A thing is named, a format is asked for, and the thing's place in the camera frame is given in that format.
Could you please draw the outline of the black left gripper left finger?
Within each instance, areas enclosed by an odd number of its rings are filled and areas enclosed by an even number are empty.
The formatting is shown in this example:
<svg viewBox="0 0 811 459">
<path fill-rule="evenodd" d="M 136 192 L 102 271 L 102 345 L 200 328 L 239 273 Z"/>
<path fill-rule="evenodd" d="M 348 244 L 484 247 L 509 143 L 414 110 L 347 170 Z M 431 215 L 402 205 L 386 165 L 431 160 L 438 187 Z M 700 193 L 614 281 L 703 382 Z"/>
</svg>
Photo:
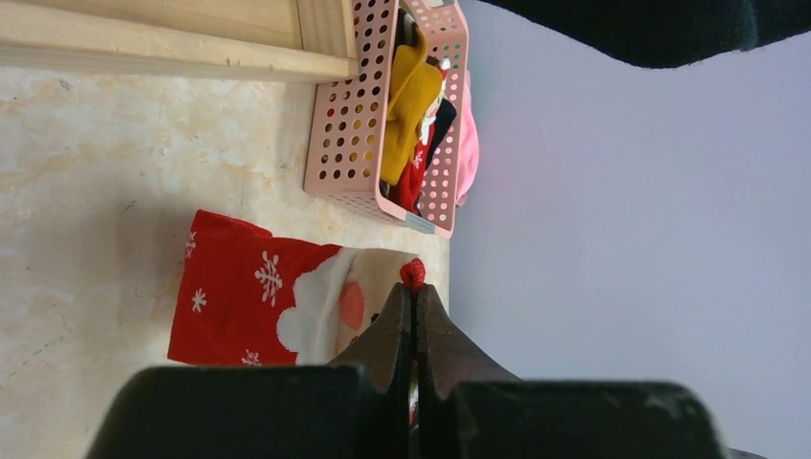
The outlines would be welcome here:
<svg viewBox="0 0 811 459">
<path fill-rule="evenodd" d="M 151 367 L 119 391 L 92 458 L 406 458 L 411 293 L 324 365 Z"/>
</svg>

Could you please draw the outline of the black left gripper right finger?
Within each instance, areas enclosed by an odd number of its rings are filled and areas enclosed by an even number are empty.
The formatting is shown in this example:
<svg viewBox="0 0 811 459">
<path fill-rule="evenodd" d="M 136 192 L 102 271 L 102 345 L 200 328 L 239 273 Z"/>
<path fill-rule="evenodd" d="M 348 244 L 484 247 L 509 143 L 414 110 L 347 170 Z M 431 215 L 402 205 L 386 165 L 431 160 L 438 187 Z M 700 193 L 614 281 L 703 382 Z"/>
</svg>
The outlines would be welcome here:
<svg viewBox="0 0 811 459">
<path fill-rule="evenodd" d="M 414 300 L 423 458 L 726 458 L 710 411 L 673 382 L 530 381 Z"/>
</svg>

